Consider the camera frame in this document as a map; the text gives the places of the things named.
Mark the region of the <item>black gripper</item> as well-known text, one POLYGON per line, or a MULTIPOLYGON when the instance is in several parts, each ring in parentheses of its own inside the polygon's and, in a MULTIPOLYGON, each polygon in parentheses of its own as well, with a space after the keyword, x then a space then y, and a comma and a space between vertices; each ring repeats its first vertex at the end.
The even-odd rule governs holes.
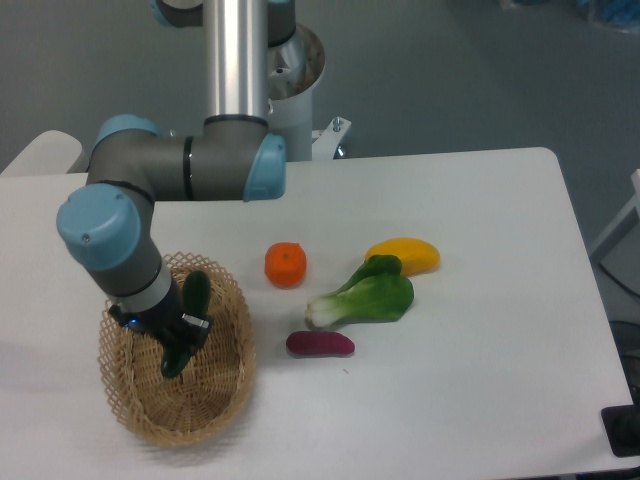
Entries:
POLYGON ((180 363, 186 350, 191 356, 205 345, 214 319, 185 314, 180 289, 168 274, 156 281, 144 292, 143 308, 130 306, 126 301, 113 302, 108 309, 114 321, 138 334, 146 334, 163 345, 163 363, 180 363))

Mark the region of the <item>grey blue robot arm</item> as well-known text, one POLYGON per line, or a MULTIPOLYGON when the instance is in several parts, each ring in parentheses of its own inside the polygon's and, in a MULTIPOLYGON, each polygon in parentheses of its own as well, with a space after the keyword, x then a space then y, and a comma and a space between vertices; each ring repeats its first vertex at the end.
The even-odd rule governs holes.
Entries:
POLYGON ((286 144, 268 126, 268 51, 296 31, 291 1, 155 1, 168 26, 205 33, 207 101, 199 136, 165 137, 118 115, 101 127, 86 184, 56 227, 70 255, 111 301, 122 327, 193 356, 211 323, 183 300, 150 228, 159 201, 269 200, 285 190, 286 144))

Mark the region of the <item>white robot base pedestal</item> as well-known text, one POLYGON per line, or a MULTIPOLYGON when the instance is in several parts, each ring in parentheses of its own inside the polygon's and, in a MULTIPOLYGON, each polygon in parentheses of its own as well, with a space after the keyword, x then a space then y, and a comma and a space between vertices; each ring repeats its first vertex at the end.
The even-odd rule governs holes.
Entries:
POLYGON ((289 162, 337 160, 346 156, 344 137, 351 122, 341 116, 316 130, 313 94, 325 70, 319 37, 297 24, 293 35, 268 51, 269 128, 284 138, 289 162))

